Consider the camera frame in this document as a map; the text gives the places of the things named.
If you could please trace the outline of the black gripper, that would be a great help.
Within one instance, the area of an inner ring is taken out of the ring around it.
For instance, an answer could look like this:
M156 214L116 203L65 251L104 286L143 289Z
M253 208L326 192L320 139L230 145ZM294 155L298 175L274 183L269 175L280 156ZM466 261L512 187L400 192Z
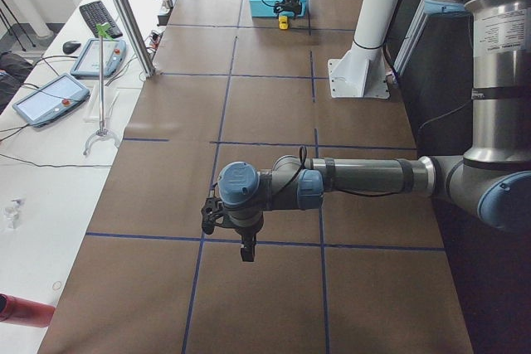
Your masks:
M300 0L282 0L275 2L273 13L277 16L300 17L303 15L303 5Z
M243 230L239 231L241 236L241 260L243 262L253 262L254 261L254 245L256 244L256 232L253 230Z

